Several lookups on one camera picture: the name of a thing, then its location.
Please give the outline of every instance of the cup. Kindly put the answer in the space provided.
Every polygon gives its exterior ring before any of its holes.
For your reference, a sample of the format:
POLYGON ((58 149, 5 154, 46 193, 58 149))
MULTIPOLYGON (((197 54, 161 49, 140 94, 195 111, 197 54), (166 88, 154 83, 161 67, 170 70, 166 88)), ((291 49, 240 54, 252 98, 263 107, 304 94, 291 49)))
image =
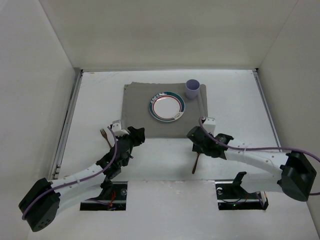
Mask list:
POLYGON ((195 99, 200 91, 200 82, 190 79, 185 83, 185 95, 188 99, 195 99))

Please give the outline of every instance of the wooden fork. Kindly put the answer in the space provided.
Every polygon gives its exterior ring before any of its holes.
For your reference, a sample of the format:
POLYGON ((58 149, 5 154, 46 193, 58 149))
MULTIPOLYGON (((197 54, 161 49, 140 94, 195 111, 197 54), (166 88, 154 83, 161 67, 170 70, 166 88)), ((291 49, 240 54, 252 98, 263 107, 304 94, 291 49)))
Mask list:
POLYGON ((101 128, 101 129, 100 129, 100 133, 101 133, 102 137, 107 141, 107 143, 108 143, 108 145, 109 145, 109 147, 110 147, 110 149, 111 149, 112 146, 111 146, 111 144, 110 144, 110 142, 109 142, 109 139, 108 139, 108 136, 107 136, 106 131, 105 131, 103 128, 101 128))

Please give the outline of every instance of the white wall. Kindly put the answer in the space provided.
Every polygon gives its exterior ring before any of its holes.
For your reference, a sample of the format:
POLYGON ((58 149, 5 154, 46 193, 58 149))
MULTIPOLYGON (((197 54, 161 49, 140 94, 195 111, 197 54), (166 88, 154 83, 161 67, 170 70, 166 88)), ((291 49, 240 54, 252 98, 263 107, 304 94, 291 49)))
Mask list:
POLYGON ((18 204, 46 173, 75 72, 38 0, 0 1, 0 239, 26 239, 18 204))
POLYGON ((40 0, 73 66, 257 68, 297 0, 40 0))
MULTIPOLYGON (((320 156, 320 1, 299 0, 259 68, 259 76, 283 146, 320 156)), ((312 192, 320 192, 320 164, 312 192)), ((320 197, 308 206, 320 232, 320 197)))

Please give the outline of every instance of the placemat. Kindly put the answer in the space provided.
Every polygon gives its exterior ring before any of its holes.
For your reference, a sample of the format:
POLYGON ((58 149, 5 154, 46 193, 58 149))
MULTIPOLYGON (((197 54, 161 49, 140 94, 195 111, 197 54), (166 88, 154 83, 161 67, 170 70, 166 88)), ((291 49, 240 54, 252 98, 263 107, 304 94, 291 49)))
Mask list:
POLYGON ((124 85, 121 121, 124 127, 145 128, 146 138, 186 138, 187 133, 198 126, 199 117, 208 116, 207 88, 201 84, 196 99, 185 96, 185 83, 139 83, 124 85), (162 92, 180 95, 185 103, 183 115, 173 122, 155 119, 149 111, 151 98, 162 92))

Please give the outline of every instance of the white plate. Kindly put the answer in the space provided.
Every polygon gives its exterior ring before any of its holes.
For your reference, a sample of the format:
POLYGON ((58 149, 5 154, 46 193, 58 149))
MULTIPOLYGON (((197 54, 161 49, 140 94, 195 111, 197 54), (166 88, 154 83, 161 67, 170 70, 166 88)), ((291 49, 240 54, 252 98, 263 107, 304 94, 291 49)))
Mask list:
POLYGON ((178 94, 165 91, 155 95, 149 103, 151 115, 162 122, 173 122, 185 111, 185 102, 178 94))

